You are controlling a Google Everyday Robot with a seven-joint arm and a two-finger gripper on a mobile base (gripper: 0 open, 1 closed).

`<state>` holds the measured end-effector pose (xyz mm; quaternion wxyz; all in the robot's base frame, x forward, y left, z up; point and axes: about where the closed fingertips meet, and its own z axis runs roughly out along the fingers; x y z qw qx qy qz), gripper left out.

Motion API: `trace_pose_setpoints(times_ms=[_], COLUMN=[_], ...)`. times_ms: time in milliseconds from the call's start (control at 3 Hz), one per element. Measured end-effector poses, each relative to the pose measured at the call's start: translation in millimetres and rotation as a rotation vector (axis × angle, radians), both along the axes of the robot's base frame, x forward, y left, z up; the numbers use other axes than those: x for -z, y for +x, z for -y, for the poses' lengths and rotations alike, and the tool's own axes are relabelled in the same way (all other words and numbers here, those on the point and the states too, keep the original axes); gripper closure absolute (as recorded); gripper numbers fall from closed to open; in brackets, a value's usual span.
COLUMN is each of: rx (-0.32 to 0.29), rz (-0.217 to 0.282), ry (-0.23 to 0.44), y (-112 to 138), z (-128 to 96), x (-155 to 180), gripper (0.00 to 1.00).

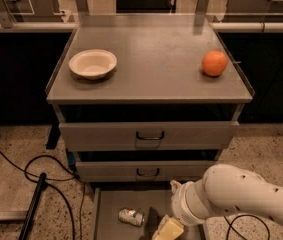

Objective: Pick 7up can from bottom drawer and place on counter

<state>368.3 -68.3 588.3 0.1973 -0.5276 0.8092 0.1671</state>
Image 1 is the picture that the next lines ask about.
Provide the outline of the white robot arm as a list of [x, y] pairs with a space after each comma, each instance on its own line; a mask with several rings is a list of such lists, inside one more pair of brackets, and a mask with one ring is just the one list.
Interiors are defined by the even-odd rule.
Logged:
[[198, 181], [170, 182], [170, 216], [162, 218], [152, 240], [176, 240], [186, 227], [212, 217], [250, 213], [283, 226], [283, 187], [232, 165], [208, 168]]

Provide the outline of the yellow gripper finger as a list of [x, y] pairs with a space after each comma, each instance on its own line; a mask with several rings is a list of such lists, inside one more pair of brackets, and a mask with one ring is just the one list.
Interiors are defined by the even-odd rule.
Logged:
[[160, 221], [152, 240], [176, 240], [184, 232], [184, 226], [174, 217], [165, 215]]
[[176, 191], [181, 187], [181, 183], [176, 180], [170, 181], [171, 191], [173, 194], [176, 193]]

